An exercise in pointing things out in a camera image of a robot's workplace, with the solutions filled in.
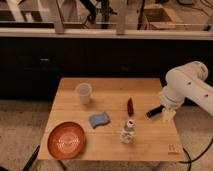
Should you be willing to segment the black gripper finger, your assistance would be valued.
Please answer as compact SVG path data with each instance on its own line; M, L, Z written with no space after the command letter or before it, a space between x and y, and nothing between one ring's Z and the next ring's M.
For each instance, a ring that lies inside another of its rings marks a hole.
M151 118L151 117L153 117L153 116L155 116L155 115L161 113L162 110L163 110L163 108L164 108L164 106L163 106L163 105L160 105L159 107L156 107L156 108L154 108L154 109L148 111L148 112L146 113L146 116L147 116L148 118Z

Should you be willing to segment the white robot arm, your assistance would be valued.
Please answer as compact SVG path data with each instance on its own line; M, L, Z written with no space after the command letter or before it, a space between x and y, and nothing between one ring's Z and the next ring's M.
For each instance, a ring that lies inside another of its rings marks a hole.
M146 116L162 114L162 121L170 122L186 98L213 116L213 86L205 82L207 77L208 68L200 61L170 69L165 76L166 85L159 94L160 106L149 110Z

